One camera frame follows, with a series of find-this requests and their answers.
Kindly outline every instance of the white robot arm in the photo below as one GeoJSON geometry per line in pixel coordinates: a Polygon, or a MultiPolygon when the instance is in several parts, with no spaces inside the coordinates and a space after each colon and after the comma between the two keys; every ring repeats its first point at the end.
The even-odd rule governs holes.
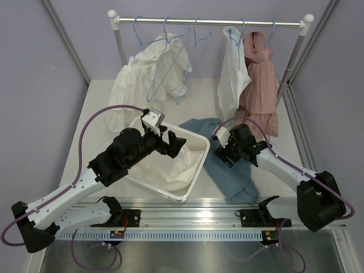
{"type": "Polygon", "coordinates": [[[128,169],[153,151],[171,158],[178,155],[186,139],[177,138],[174,132],[168,131],[169,143],[163,141],[163,133],[167,131],[161,125],[164,114],[146,109],[141,119],[144,136],[137,129],[124,129],[106,151],[89,162],[77,181],[63,185],[35,202],[17,202],[11,207],[15,219],[29,213],[17,222],[29,253],[47,247],[55,237],[70,230],[94,224],[116,225],[121,221],[123,209],[114,197],[104,197],[98,203],[83,208],[69,209],[125,177],[128,169]]]}
{"type": "Polygon", "coordinates": [[[318,180],[340,195],[334,177],[329,172],[298,167],[276,152],[265,141],[256,142],[247,125],[231,130],[221,127],[213,136],[220,142],[214,152],[228,167],[240,159],[265,169],[285,182],[297,194],[296,198],[270,197],[259,204],[259,215],[266,219],[300,220],[311,231],[318,231],[346,213],[345,204],[315,183],[318,180]]]}

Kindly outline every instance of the blue wire hanger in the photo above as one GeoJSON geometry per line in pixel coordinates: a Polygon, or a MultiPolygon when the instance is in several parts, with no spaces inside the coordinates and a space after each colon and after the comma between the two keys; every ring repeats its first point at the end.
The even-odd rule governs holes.
{"type": "Polygon", "coordinates": [[[142,49],[142,47],[143,46],[147,46],[147,45],[149,45],[149,44],[152,44],[152,43],[155,43],[155,42],[158,42],[158,41],[162,41],[162,40],[166,40],[167,41],[167,43],[169,44],[170,42],[171,42],[171,40],[173,40],[173,39],[175,39],[175,38],[179,38],[179,37],[182,37],[182,35],[179,35],[179,36],[175,36],[175,37],[173,37],[170,41],[168,41],[168,38],[167,38],[167,32],[166,32],[166,29],[165,29],[165,23],[166,23],[166,21],[170,18],[170,16],[168,16],[165,20],[164,20],[164,23],[163,23],[163,30],[164,30],[164,34],[165,34],[165,37],[164,38],[159,38],[159,39],[157,39],[157,40],[153,40],[153,41],[150,41],[150,42],[147,42],[147,43],[144,43],[142,40],[141,40],[141,38],[140,38],[140,36],[139,36],[139,33],[138,33],[138,31],[137,31],[137,28],[136,28],[136,25],[135,25],[135,23],[137,22],[137,19],[138,18],[142,18],[142,16],[141,15],[138,15],[137,17],[135,17],[135,19],[134,19],[134,22],[133,22],[133,29],[134,29],[134,32],[135,32],[135,35],[136,35],[136,38],[138,39],[138,41],[139,41],[139,48],[138,48],[138,50],[137,50],[137,52],[136,52],[136,54],[134,55],[134,57],[140,52],[140,50],[142,49]]]}
{"type": "MultiPolygon", "coordinates": [[[[201,63],[202,63],[202,60],[204,59],[204,56],[205,56],[205,53],[206,53],[207,47],[208,47],[208,45],[209,45],[209,43],[210,43],[210,41],[211,41],[211,36],[212,36],[211,31],[209,31],[209,33],[208,33],[208,35],[207,35],[206,37],[204,37],[204,38],[201,38],[201,39],[197,40],[197,37],[196,37],[196,22],[197,22],[197,20],[198,20],[198,19],[199,19],[199,17],[197,17],[197,19],[195,20],[195,22],[194,22],[194,24],[193,24],[193,36],[194,36],[194,38],[195,38],[195,40],[194,40],[194,45],[195,45],[195,46],[194,46],[194,48],[193,48],[193,51],[192,51],[192,53],[191,53],[190,58],[188,59],[187,69],[189,68],[189,66],[190,66],[190,64],[191,64],[191,60],[192,60],[192,58],[193,58],[193,55],[195,54],[195,52],[196,52],[196,48],[197,48],[197,46],[200,44],[200,42],[201,42],[201,41],[203,41],[203,40],[206,40],[206,41],[207,41],[207,44],[206,44],[205,49],[204,49],[204,51],[203,51],[203,53],[202,53],[201,60],[198,62],[197,68],[195,69],[195,72],[194,72],[194,74],[193,74],[193,78],[195,78],[195,77],[196,77],[196,74],[197,74],[197,72],[198,72],[198,70],[199,70],[199,68],[200,68],[200,65],[201,65],[201,63]]],[[[187,73],[188,73],[188,71],[186,71],[186,72],[184,73],[183,84],[182,84],[182,86],[181,86],[181,89],[180,89],[180,90],[179,90],[179,92],[178,92],[178,96],[177,96],[177,100],[176,100],[177,105],[180,105],[180,104],[181,104],[181,101],[182,101],[182,100],[180,100],[179,98],[181,97],[181,92],[182,92],[183,88],[184,88],[184,87],[186,87],[186,86],[185,86],[185,81],[186,81],[186,78],[187,78],[187,73]]],[[[189,88],[187,88],[187,87],[186,87],[186,92],[184,93],[184,95],[186,95],[186,94],[187,94],[187,91],[189,91],[189,88]]]]}
{"type": "Polygon", "coordinates": [[[150,86],[150,88],[149,88],[149,90],[148,90],[148,93],[147,93],[147,95],[146,95],[146,100],[147,100],[148,102],[150,102],[150,101],[154,98],[154,96],[156,95],[156,92],[158,91],[158,89],[159,89],[159,88],[160,88],[160,86],[162,85],[162,83],[163,83],[164,79],[167,77],[168,73],[171,71],[171,69],[172,69],[173,65],[175,64],[176,60],[178,59],[178,57],[179,57],[180,53],[181,53],[181,52],[182,52],[182,50],[185,48],[185,45],[187,44],[187,41],[189,40],[189,36],[190,36],[190,34],[191,34],[191,28],[188,28],[188,29],[186,29],[185,33],[183,33],[182,35],[174,36],[174,37],[172,37],[172,38],[171,38],[171,40],[168,40],[168,37],[167,37],[167,31],[166,31],[166,21],[167,21],[167,19],[168,19],[168,18],[169,18],[169,17],[167,17],[167,18],[164,20],[164,22],[163,22],[163,31],[164,31],[164,34],[166,35],[166,38],[165,38],[165,40],[166,40],[166,44],[165,44],[164,50],[163,50],[163,51],[162,51],[162,53],[159,55],[159,58],[158,58],[158,60],[157,60],[156,71],[155,71],[155,74],[154,74],[153,83],[152,83],[152,85],[150,86]],[[161,56],[162,56],[162,55],[164,54],[164,52],[166,51],[168,44],[169,44],[171,41],[173,41],[174,39],[179,38],[179,37],[184,37],[184,36],[186,36],[186,35],[187,35],[186,40],[185,40],[185,42],[183,43],[183,46],[181,47],[180,51],[178,52],[178,54],[177,54],[176,58],[173,60],[173,62],[172,62],[172,64],[171,64],[171,66],[168,68],[167,73],[163,76],[163,78],[162,78],[162,80],[160,81],[159,85],[158,85],[158,86],[157,86],[157,88],[155,89],[155,91],[154,91],[153,95],[152,95],[151,97],[149,97],[150,92],[151,92],[152,88],[153,88],[153,87],[154,87],[154,85],[155,85],[155,79],[156,79],[156,75],[158,74],[159,65],[160,65],[160,62],[161,62],[161,56]]]}
{"type": "Polygon", "coordinates": [[[270,42],[270,40],[272,39],[273,34],[274,34],[274,30],[275,30],[275,21],[274,21],[274,20],[271,20],[271,21],[273,22],[273,29],[272,29],[272,32],[271,32],[271,34],[269,35],[268,40],[267,40],[267,42],[266,42],[266,43],[264,43],[264,41],[260,40],[260,39],[259,39],[258,37],[256,37],[256,36],[255,36],[255,34],[254,34],[254,39],[255,39],[255,40],[260,41],[260,42],[263,44],[264,48],[266,48],[266,47],[269,45],[269,42],[270,42]]]}
{"type": "Polygon", "coordinates": [[[240,45],[243,42],[243,34],[244,34],[244,29],[245,29],[245,21],[244,21],[244,18],[241,18],[241,21],[243,21],[243,29],[242,29],[242,31],[240,33],[240,37],[239,37],[239,41],[238,42],[233,37],[231,37],[231,30],[228,30],[230,42],[232,43],[232,41],[234,41],[235,42],[235,45],[238,48],[238,58],[239,58],[239,60],[238,60],[238,70],[240,70],[240,60],[241,60],[240,45]]]}

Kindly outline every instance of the horizontal rail bar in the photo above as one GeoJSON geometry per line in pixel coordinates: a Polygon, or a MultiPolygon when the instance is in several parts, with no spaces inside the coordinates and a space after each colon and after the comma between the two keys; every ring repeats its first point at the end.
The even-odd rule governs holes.
{"type": "MultiPolygon", "coordinates": [[[[133,23],[135,18],[119,18],[120,23],[133,23]]],[[[163,24],[165,19],[152,19],[152,18],[138,18],[137,23],[156,23],[163,24]]],[[[194,24],[194,19],[167,19],[166,24],[194,24]]],[[[244,21],[247,27],[272,27],[273,22],[251,22],[244,21]]],[[[197,20],[196,24],[210,25],[210,26],[243,26],[243,21],[229,21],[229,20],[197,20]]],[[[304,22],[300,23],[275,23],[276,27],[297,27],[304,28],[304,22]]]]}

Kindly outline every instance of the pink dress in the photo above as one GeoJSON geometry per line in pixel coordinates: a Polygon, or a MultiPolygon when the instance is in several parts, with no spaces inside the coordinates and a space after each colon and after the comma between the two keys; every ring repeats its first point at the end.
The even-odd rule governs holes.
{"type": "MultiPolygon", "coordinates": [[[[270,60],[273,52],[264,48],[266,42],[264,34],[258,31],[249,33],[244,39],[244,54],[252,82],[240,96],[241,107],[236,116],[249,117],[267,135],[278,137],[277,86],[274,65],[270,60]]],[[[250,121],[241,120],[238,123],[246,123],[257,140],[263,138],[259,129],[250,121]]]]}

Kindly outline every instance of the purple wall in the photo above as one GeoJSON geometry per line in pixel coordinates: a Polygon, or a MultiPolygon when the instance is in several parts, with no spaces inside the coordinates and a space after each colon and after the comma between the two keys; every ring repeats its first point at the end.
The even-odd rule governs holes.
{"type": "Polygon", "coordinates": [[[364,253],[363,13],[363,1],[338,4],[293,84],[319,171],[332,172],[355,206],[348,227],[359,259],[364,253]]]}
{"type": "MultiPolygon", "coordinates": [[[[316,22],[324,12],[329,0],[52,0],[51,1],[69,35],[77,54],[92,79],[113,79],[121,68],[121,61],[116,48],[115,38],[107,18],[107,11],[114,9],[120,16],[135,18],[144,17],[193,19],[230,19],[299,22],[305,14],[311,13],[316,22]]],[[[167,31],[182,34],[187,26],[168,25],[167,31]]],[[[201,64],[197,77],[220,77],[222,60],[225,52],[223,27],[198,26],[197,35],[204,36],[213,32],[211,45],[206,52],[205,61],[201,64]]],[[[245,33],[257,28],[247,27],[245,33]]],[[[271,28],[259,28],[266,36],[271,28]]],[[[163,33],[160,24],[138,25],[143,41],[154,40],[163,33]]],[[[121,26],[121,35],[127,56],[134,55],[138,40],[132,24],[121,26]]],[[[283,75],[293,46],[298,36],[295,28],[277,28],[272,38],[273,61],[278,77],[283,75]]]]}
{"type": "MultiPolygon", "coordinates": [[[[2,231],[12,204],[57,187],[87,89],[38,1],[2,1],[0,37],[2,231]]],[[[7,238],[22,240],[16,227],[7,238]]],[[[26,254],[0,243],[0,272],[21,272],[26,254]]]]}

